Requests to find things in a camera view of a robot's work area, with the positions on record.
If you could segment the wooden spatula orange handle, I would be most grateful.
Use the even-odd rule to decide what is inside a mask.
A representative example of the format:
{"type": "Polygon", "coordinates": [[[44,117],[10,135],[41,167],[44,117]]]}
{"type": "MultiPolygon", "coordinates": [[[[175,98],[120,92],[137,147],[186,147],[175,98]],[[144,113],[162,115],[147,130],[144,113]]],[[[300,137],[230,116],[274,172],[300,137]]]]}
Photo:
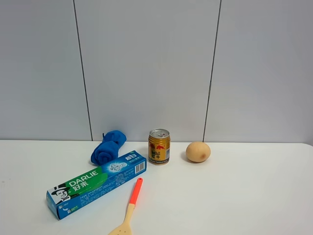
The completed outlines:
{"type": "Polygon", "coordinates": [[[131,221],[134,209],[135,209],[135,205],[136,205],[137,198],[141,190],[142,183],[143,183],[143,179],[138,178],[133,188],[123,223],[119,225],[118,227],[116,227],[114,230],[112,230],[109,233],[109,235],[131,235],[132,234],[130,221],[131,221]]]}

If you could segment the gold Red Bull can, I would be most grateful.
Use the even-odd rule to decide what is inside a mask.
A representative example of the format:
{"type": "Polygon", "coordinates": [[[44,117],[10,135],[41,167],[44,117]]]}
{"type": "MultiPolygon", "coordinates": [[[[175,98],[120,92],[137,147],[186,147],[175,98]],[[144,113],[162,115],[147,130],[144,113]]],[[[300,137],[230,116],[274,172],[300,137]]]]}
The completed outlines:
{"type": "Polygon", "coordinates": [[[148,138],[148,159],[156,165],[167,164],[170,160],[170,133],[165,129],[154,129],[148,138]]]}

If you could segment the tan round fruit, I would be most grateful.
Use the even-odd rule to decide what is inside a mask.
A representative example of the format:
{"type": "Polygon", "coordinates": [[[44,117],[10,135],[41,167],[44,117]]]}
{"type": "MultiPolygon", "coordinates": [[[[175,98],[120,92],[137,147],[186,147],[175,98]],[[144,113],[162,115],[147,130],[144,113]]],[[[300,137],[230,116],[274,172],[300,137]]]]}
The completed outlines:
{"type": "Polygon", "coordinates": [[[204,142],[192,142],[185,151],[188,160],[194,163],[202,163],[211,155],[210,147],[204,142]]]}

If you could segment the rolled blue cloth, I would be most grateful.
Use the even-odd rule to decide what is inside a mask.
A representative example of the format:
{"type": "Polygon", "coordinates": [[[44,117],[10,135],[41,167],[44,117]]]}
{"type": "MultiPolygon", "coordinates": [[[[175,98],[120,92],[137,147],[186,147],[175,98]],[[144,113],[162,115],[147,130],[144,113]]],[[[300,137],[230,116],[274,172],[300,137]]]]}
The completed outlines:
{"type": "Polygon", "coordinates": [[[95,165],[104,165],[118,158],[118,152],[127,138],[121,131],[114,130],[103,134],[102,142],[94,149],[91,162],[95,165]]]}

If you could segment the Darlie toothpaste box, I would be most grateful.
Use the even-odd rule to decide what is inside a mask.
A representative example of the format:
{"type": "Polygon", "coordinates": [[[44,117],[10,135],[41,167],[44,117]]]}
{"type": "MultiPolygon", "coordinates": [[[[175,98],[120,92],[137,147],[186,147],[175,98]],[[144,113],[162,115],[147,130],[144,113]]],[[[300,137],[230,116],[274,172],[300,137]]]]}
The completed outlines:
{"type": "Polygon", "coordinates": [[[57,185],[46,193],[49,209],[63,219],[146,171],[147,160],[131,151],[57,185]]]}

